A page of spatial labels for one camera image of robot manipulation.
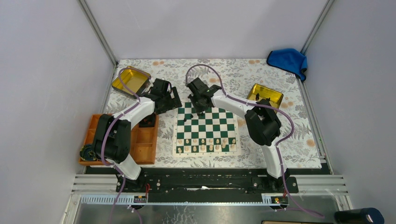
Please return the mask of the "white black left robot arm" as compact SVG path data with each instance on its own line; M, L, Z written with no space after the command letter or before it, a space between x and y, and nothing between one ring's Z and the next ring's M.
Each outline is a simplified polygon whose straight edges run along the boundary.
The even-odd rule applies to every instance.
M127 186L134 192L144 188L140 176L141 167L130 155L131 131L149 115L159 115L182 106L177 88L169 81L155 79L148 92L134 95L136 101L130 107L113 115L99 118L92 149L105 166L116 169L127 178Z

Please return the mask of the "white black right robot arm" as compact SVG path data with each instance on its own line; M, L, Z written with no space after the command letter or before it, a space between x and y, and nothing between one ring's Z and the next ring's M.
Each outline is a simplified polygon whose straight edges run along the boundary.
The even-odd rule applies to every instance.
M233 96L218 85L207 86L200 78L195 78L186 86L191 91L188 99L196 113L203 113L208 108L218 108L245 120L249 137L262 148L267 173L271 176L268 179L269 189L274 192L284 189L286 179L283 174L286 168L282 167L278 153L272 145L273 141L279 139L282 125L269 101L262 99L255 102Z

